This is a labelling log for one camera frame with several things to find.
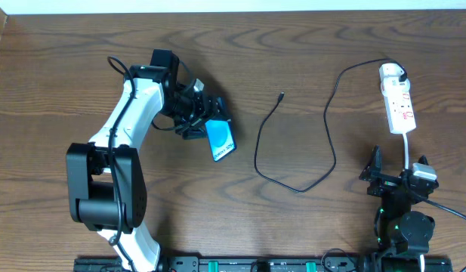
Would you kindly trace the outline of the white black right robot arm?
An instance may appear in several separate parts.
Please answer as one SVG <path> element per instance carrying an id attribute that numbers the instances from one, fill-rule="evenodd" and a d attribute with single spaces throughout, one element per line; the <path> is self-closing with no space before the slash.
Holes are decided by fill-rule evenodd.
<path id="1" fill-rule="evenodd" d="M 360 258 L 360 271 L 420 271 L 429 251 L 435 221 L 412 210 L 439 187 L 437 174 L 422 156 L 399 175 L 382 172 L 381 149 L 376 145 L 360 180 L 369 182 L 367 194 L 381 198 L 374 219 L 378 249 Z"/>

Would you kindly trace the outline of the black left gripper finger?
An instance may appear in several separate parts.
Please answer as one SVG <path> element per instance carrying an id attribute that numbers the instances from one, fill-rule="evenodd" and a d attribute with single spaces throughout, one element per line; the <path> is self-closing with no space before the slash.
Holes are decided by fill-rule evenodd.
<path id="1" fill-rule="evenodd" d="M 184 123 L 175 130 L 175 133 L 180 135 L 184 140 L 195 140 L 207 137 L 207 132 L 204 126 L 193 127 L 190 123 Z"/>
<path id="2" fill-rule="evenodd" d="M 227 109 L 227 104 L 222 97 L 216 97 L 217 100 L 217 113 L 216 113 L 216 120 L 229 122 L 230 121 L 230 114 Z"/>

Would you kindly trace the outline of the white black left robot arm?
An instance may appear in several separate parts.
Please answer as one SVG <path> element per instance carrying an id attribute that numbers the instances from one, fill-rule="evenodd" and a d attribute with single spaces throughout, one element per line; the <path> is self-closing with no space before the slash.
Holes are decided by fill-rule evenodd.
<path id="1" fill-rule="evenodd" d="M 123 78 L 123 92 L 103 127 L 87 143 L 66 152 L 71 218 L 98 233 L 116 251 L 115 258 L 77 258 L 75 271 L 173 271 L 144 221 L 147 208 L 139 152 L 154 119 L 172 119 L 172 131 L 184 140 L 208 139 L 215 162 L 236 149 L 231 117 L 222 97 L 208 95 L 196 78 L 177 80 L 183 66 L 170 50 L 156 49 L 147 65 L 126 66 L 107 58 Z"/>

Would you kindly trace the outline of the blue Galaxy smartphone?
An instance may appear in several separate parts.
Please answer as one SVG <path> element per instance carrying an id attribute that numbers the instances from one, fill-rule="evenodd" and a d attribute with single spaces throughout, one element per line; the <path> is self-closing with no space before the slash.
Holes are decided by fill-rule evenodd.
<path id="1" fill-rule="evenodd" d="M 236 149 L 236 142 L 230 123 L 220 120 L 208 120 L 205 124 L 211 155 L 215 162 L 226 158 Z"/>

